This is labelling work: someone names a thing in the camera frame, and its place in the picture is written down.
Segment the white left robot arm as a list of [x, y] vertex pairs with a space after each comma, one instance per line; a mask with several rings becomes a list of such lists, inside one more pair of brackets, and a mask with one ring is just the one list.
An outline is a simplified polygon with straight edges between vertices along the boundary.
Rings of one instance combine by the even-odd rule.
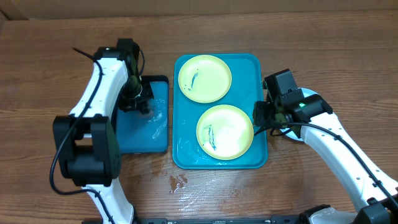
[[100, 47], [89, 56], [93, 73], [78, 104], [53, 121], [56, 153], [50, 186], [59, 195], [87, 193], [103, 223], [137, 221], [119, 180], [121, 151], [112, 118], [116, 110], [149, 112], [147, 102], [153, 94], [137, 67], [142, 56], [136, 44]]

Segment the light blue plate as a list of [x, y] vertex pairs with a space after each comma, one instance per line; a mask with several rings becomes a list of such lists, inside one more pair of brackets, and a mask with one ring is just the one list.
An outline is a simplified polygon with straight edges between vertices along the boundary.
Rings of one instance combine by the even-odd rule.
[[[315, 92], [315, 91], [313, 91], [311, 89], [308, 89], [308, 88], [301, 88], [301, 90], [303, 92], [304, 97], [308, 97], [308, 96], [311, 96], [311, 95], [317, 95], [317, 92]], [[302, 138], [298, 138], [293, 131], [287, 133], [286, 136], [288, 138], [290, 138], [290, 139], [295, 140], [295, 141], [303, 142]]]

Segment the yellow plate with stain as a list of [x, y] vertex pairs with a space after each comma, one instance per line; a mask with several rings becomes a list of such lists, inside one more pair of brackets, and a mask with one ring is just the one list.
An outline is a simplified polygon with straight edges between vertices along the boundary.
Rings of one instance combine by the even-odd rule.
[[248, 151], [254, 139], [254, 128], [243, 110], [232, 105], [217, 105], [200, 116], [196, 136], [205, 153], [227, 161]]

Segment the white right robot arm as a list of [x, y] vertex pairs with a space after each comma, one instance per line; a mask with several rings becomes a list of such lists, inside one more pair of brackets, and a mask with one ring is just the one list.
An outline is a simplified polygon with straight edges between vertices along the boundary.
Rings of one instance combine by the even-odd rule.
[[301, 223], [397, 223], [397, 181], [383, 172], [345, 131], [320, 96], [287, 93], [257, 101], [257, 132], [293, 132], [327, 164], [347, 191], [356, 212], [320, 205], [300, 214]]

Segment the green scrubbing sponge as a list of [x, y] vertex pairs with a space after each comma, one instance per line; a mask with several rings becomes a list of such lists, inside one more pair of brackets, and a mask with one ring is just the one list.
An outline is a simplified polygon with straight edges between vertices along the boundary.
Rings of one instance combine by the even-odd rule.
[[157, 120], [158, 119], [159, 110], [156, 105], [149, 105], [145, 112], [141, 113], [141, 116], [144, 119], [148, 120]]

